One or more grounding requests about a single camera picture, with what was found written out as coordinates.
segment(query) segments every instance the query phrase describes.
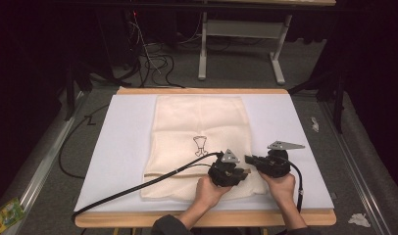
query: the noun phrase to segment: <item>metal bracket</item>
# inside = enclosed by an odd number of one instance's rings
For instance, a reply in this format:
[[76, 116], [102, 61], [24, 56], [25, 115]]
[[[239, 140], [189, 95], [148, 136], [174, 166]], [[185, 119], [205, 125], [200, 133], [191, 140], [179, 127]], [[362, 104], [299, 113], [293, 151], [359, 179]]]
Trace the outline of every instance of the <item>metal bracket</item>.
[[224, 153], [221, 162], [229, 164], [239, 164], [239, 158], [237, 158], [230, 149], [227, 149]]
[[267, 148], [273, 150], [291, 150], [291, 149], [304, 149], [306, 147], [304, 145], [292, 144], [283, 141], [275, 141]]

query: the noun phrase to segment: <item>yellow package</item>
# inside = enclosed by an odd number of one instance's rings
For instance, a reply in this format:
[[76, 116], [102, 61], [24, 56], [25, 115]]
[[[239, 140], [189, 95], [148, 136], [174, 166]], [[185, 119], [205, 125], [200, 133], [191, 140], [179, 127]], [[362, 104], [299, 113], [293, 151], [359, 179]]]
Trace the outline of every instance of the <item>yellow package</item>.
[[12, 199], [0, 208], [0, 233], [21, 220], [25, 216], [17, 198]]

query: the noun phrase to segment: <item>person's left hand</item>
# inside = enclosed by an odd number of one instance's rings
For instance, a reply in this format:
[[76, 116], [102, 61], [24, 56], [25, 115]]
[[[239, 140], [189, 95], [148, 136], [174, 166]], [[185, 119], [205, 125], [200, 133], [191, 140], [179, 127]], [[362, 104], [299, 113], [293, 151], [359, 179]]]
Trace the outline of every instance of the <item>person's left hand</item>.
[[198, 180], [196, 186], [195, 203], [200, 203], [200, 205], [210, 209], [216, 206], [221, 197], [231, 188], [232, 186], [219, 187], [212, 182], [212, 178], [209, 175], [203, 176]]

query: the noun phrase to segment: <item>white paper scrap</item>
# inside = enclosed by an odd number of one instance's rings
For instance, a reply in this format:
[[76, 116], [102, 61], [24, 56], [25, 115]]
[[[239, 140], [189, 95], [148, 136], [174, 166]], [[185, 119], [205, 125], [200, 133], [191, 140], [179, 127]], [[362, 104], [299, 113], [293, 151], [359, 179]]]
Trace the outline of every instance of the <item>white paper scrap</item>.
[[370, 223], [365, 218], [365, 214], [361, 213], [352, 214], [352, 217], [349, 219], [348, 223], [355, 223], [364, 227], [371, 227]]
[[319, 132], [319, 123], [318, 123], [318, 121], [316, 120], [315, 117], [312, 117], [312, 123], [313, 123], [312, 128], [313, 128], [316, 132]]

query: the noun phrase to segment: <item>hand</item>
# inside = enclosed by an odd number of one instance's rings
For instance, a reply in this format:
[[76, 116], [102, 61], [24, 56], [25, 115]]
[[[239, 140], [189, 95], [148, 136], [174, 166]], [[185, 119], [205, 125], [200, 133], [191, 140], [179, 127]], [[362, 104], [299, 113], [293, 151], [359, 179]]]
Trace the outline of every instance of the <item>hand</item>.
[[307, 227], [303, 217], [297, 211], [293, 200], [294, 186], [296, 179], [288, 173], [281, 178], [271, 178], [259, 171], [261, 177], [269, 184], [270, 192], [275, 199], [282, 218], [288, 230]]
[[195, 200], [192, 205], [190, 205], [190, 207], [178, 217], [178, 219], [187, 229], [192, 228], [203, 214], [216, 206], [221, 197], [231, 188], [232, 187], [218, 187], [212, 182], [209, 175], [203, 176], [198, 180]]
[[261, 177], [269, 184], [270, 192], [276, 202], [293, 201], [296, 179], [288, 173], [281, 178], [271, 178], [259, 171]]

